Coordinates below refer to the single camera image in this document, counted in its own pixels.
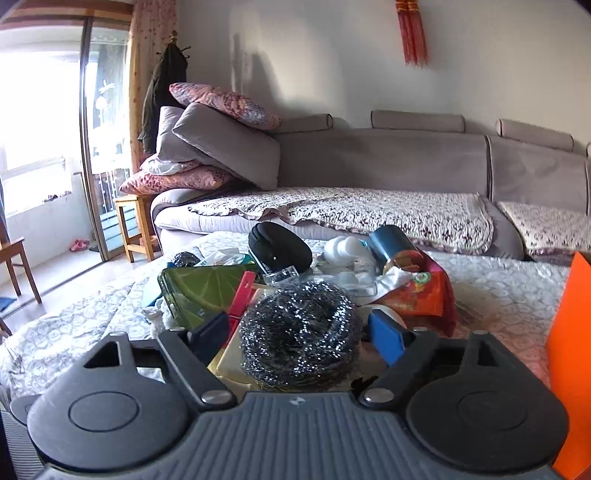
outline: red clip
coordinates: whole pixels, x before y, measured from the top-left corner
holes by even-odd
[[[252,289],[255,278],[256,274],[254,272],[244,272],[240,281],[240,285],[238,285],[238,288],[236,289],[236,294],[234,295],[232,304],[228,309],[228,316],[230,317],[230,334],[228,336],[228,342],[230,341],[230,338],[232,338],[232,335],[234,335],[234,332],[240,323],[240,319],[242,318],[242,315],[244,315],[244,312],[246,311],[246,308],[248,307],[248,304],[255,293]]]

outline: metal screw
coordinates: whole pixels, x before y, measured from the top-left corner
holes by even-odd
[[[201,395],[201,400],[207,405],[224,405],[232,401],[232,393],[228,390],[208,390]]]
[[[394,399],[394,394],[387,388],[370,388],[363,397],[369,403],[388,403]]]

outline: sofa armrest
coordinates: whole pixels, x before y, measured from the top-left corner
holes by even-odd
[[[152,206],[150,207],[150,218],[152,219],[154,230],[158,237],[160,237],[159,229],[156,227],[156,217],[166,208],[186,205],[197,200],[209,200],[222,195],[239,192],[245,188],[251,189],[252,185],[242,180],[235,180],[217,190],[172,189],[163,192],[152,200]]]
[[[185,203],[207,195],[208,193],[211,193],[211,191],[195,189],[173,189],[159,194],[154,200],[152,200],[152,206],[150,207],[150,216],[152,217],[152,222],[156,220],[157,215],[162,212],[162,210],[168,207],[184,205]]]

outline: sliding glass door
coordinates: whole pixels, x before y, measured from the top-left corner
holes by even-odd
[[[128,31],[121,24],[85,22],[82,38],[80,126],[85,185],[103,259],[123,251],[115,210],[119,187],[131,173],[127,76]],[[125,212],[128,232],[137,233],[133,209]]]

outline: orange object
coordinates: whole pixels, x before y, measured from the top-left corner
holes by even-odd
[[[569,414],[554,468],[567,480],[591,466],[591,265],[575,254],[546,350],[550,384]]]
[[[406,285],[387,293],[376,303],[390,307],[402,317],[441,317],[446,299],[444,277],[444,272],[423,272]]]

